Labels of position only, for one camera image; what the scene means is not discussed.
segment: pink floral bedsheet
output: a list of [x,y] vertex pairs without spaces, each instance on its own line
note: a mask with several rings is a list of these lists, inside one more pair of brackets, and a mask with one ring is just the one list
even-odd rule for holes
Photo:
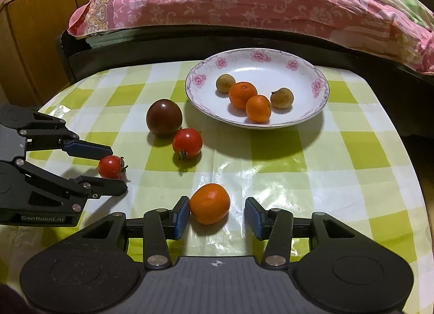
[[90,0],[71,17],[69,32],[185,24],[307,34],[434,74],[431,32],[378,0]]

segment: white ceramic dish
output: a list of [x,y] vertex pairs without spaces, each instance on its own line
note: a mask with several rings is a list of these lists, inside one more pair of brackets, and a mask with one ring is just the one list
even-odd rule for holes
[[[258,94],[268,99],[272,91],[289,88],[294,94],[292,108],[273,108],[267,123],[254,123],[245,111],[231,105],[227,94],[216,90],[216,80],[222,74],[232,75],[238,83],[252,83]],[[189,72],[185,91],[203,113],[247,129],[275,129],[305,122],[320,113],[329,96],[328,82],[315,66],[296,55],[264,48],[235,49],[207,58]]]

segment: green and white plaid tablecloth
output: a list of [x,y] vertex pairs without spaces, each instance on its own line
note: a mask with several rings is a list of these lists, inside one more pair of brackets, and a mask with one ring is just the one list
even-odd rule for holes
[[[363,78],[320,68],[330,84],[324,111],[294,127],[273,131],[236,128],[213,120],[187,100],[184,81],[197,62],[112,69],[95,74],[54,97],[42,112],[63,118],[82,139],[111,145],[123,156],[129,191],[124,198],[89,200],[78,227],[113,211],[137,218],[154,208],[172,208],[182,195],[214,182],[231,196],[222,228],[193,225],[184,240],[170,244],[173,256],[260,255],[263,244],[245,230],[242,208],[255,197],[264,208],[309,218],[324,211],[398,253],[415,275],[408,314],[432,314],[434,264],[422,192],[407,152],[389,117]],[[200,131],[202,158],[180,167],[170,139],[149,133],[145,116],[161,98],[177,102],[183,127]],[[65,152],[30,152],[28,161],[64,176],[96,175],[97,161]],[[18,288],[22,265],[74,229],[0,227],[0,281]],[[308,251],[295,240],[294,259]],[[141,260],[141,242],[129,254]]]

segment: dark purple round fruit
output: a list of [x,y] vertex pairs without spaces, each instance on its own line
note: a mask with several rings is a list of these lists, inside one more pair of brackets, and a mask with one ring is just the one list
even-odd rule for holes
[[182,124],[179,106],[167,99],[154,102],[146,114],[146,125],[155,135],[173,135]]

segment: orange fruit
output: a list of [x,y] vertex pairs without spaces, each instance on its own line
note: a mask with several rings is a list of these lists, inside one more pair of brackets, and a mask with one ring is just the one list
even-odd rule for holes
[[258,94],[256,87],[251,83],[242,81],[231,86],[229,90],[229,100],[232,105],[239,109],[246,109],[246,103],[250,97]]
[[265,123],[271,116],[271,103],[265,96],[257,94],[247,101],[246,113],[255,123]]
[[219,184],[205,184],[200,187],[189,201],[190,211],[201,224],[213,224],[226,216],[231,199]]

